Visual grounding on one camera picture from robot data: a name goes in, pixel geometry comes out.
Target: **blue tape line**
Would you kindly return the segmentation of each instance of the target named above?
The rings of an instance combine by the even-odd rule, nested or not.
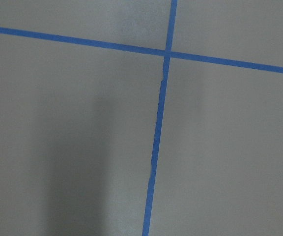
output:
[[[178,53],[178,52],[171,52],[170,56],[172,58],[178,58],[178,59],[195,60],[195,61],[202,61],[213,64],[230,65],[230,66],[242,67],[247,69],[265,70],[270,72],[283,73],[283,67],[274,66],[274,65],[265,65],[265,64],[258,64],[253,62],[230,60],[224,58],[214,58],[214,57],[194,55],[188,53]]]
[[[160,49],[144,48],[144,47],[125,45],[125,44],[109,43],[109,42],[96,41],[91,39],[75,38],[75,37],[61,36],[61,35],[48,34],[48,33],[38,33],[27,30],[21,30],[21,29],[9,29],[9,28],[0,27],[0,33],[29,37],[29,38],[45,39],[45,40],[64,42],[64,43],[87,45],[87,46],[99,47],[99,48],[115,49],[115,50],[127,51],[133,53],[150,54],[156,56],[164,56],[165,54],[165,51]]]
[[[151,173],[150,173],[150,178],[148,182],[142,236],[149,235],[151,211],[152,211],[152,203],[153,203],[153,196],[154,196],[154,190],[155,190],[155,180],[156,180],[156,173],[157,173],[159,147],[160,147],[161,128],[162,128],[162,121],[163,121],[163,114],[164,114],[164,107],[165,107],[165,100],[166,100],[167,83],[168,83],[168,77],[169,77],[170,52],[171,52],[172,41],[173,41],[176,7],[177,7],[177,0],[172,0],[171,8],[170,8],[169,26],[168,26],[168,32],[167,32],[166,54],[165,54],[164,62],[163,62],[163,79],[160,85],[157,121],[156,121],[155,136],[154,136],[152,156],[151,156]]]
[[[48,34],[48,33],[38,33],[38,32],[33,32],[33,31],[21,30],[21,29],[9,29],[9,28],[3,28],[3,27],[0,27],[0,33],[15,35],[15,36],[29,37],[29,38],[51,40],[51,41],[57,41],[57,42],[64,42],[64,43],[80,44],[80,45],[99,47],[99,48],[115,49],[115,50],[134,52],[134,53],[156,55],[156,56],[170,55],[170,57],[178,58],[178,59],[202,61],[202,62],[208,62],[208,63],[214,63],[214,64],[230,65],[230,66],[236,66],[236,67],[242,67],[242,68],[248,68],[248,69],[283,73],[283,67],[280,67],[280,66],[266,65],[266,64],[259,64],[259,63],[253,63],[253,62],[224,59],[224,58],[215,58],[215,57],[201,56],[201,55],[188,54],[188,53],[169,52],[170,46],[172,46],[172,41],[167,42],[166,44],[167,50],[160,50],[160,49],[137,47],[137,46],[130,46],[130,45],[125,45],[125,44],[118,44],[118,43],[97,41],[97,40],[91,40],[91,39],[61,36],[61,35]]]

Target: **gray floor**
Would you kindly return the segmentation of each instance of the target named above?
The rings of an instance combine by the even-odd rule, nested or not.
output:
[[[170,0],[0,0],[0,27],[164,49]],[[283,66],[283,1],[179,0],[174,51]],[[0,34],[0,236],[140,236],[163,57]],[[150,236],[283,235],[283,74],[171,59]]]

